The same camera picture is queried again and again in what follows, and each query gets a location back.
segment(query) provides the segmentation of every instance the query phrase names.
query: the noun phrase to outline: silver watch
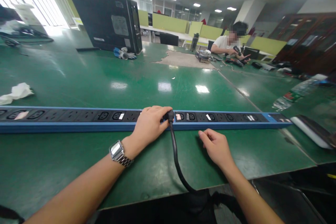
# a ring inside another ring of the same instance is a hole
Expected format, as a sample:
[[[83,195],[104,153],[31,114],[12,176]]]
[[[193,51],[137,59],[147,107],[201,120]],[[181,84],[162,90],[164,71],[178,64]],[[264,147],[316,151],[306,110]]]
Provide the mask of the silver watch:
[[[125,167],[130,166],[134,161],[134,159],[132,160],[125,157],[124,147],[120,140],[115,142],[114,145],[110,147],[110,154],[113,161],[116,161]]]

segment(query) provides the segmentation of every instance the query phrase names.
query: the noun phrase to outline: person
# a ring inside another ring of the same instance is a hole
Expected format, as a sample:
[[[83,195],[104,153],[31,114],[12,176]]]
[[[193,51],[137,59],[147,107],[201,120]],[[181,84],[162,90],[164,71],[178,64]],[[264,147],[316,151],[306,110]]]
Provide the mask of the person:
[[[238,52],[235,51],[233,48],[234,46],[237,46],[240,50],[241,43],[240,43],[240,37],[246,36],[246,31],[248,29],[248,25],[243,22],[236,22],[231,28],[229,28],[229,35],[228,36],[220,36],[218,37],[215,42],[211,46],[211,52],[216,54],[225,54],[227,55],[227,58],[236,57],[239,60],[243,60],[246,57],[250,56],[244,56],[241,54],[241,56],[238,55]]]
[[[169,126],[161,118],[171,107],[144,108],[133,133],[122,140],[124,155],[133,160]],[[226,137],[212,129],[198,132],[212,161],[226,176],[249,224],[283,224],[239,171],[231,156]],[[25,223],[84,224],[111,190],[125,166],[108,154],[47,202]]]

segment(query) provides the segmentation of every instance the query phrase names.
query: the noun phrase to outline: black computer tower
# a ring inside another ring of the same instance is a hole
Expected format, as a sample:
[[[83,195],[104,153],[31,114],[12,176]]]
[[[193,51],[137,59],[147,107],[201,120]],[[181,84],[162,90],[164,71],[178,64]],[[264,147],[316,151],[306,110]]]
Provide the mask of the black computer tower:
[[[113,51],[142,51],[137,3],[133,0],[72,0],[92,45]]]

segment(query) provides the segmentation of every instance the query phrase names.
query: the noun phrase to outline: hand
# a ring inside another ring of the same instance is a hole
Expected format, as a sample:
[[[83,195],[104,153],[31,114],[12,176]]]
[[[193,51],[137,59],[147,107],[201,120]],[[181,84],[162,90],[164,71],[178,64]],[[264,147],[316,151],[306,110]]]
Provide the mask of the hand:
[[[232,54],[238,54],[234,49],[227,49],[227,54],[232,55]]]
[[[203,148],[207,149],[209,157],[223,172],[236,166],[226,136],[212,129],[199,131],[198,134],[203,142]]]
[[[172,107],[146,107],[142,110],[138,117],[133,133],[126,137],[122,142],[125,148],[125,155],[133,159],[137,156],[148,144],[162,134],[169,126],[168,120],[162,124],[160,120]]]

